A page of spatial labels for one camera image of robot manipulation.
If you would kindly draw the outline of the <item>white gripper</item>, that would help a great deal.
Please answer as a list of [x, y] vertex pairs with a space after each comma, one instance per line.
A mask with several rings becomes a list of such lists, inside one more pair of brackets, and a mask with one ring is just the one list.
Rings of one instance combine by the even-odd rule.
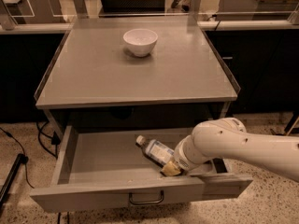
[[202, 164], [202, 158], [203, 156], [195, 150], [192, 139], [185, 137], [175, 148], [175, 161], [169, 161], [161, 172], [165, 176], [181, 175], [183, 170], [190, 171]]

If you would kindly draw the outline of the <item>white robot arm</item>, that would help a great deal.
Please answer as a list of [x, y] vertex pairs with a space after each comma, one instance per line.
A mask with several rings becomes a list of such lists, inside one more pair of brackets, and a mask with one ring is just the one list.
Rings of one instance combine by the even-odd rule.
[[163, 167], [166, 176], [189, 172], [206, 161], [233, 159], [299, 181], [299, 138], [248, 133], [235, 118], [199, 123], [182, 139]]

